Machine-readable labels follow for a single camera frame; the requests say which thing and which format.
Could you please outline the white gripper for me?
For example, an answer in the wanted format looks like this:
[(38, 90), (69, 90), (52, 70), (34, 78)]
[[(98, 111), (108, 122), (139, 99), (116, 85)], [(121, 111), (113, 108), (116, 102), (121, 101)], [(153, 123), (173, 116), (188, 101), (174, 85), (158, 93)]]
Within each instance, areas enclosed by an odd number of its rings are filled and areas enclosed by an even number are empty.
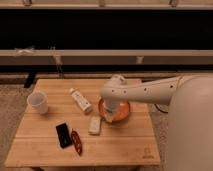
[(118, 112), (120, 102), (116, 100), (105, 100), (104, 111), (106, 112), (105, 119), (111, 123), (114, 119), (115, 114)]

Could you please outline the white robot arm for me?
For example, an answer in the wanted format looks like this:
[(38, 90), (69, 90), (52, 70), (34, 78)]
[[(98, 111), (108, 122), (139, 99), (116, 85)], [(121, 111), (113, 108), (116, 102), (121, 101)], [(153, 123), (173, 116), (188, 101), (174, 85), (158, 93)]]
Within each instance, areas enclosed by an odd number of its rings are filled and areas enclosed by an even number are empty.
[(213, 74), (133, 85), (114, 75), (100, 94), (109, 113), (117, 112), (121, 101), (166, 105), (165, 171), (213, 171)]

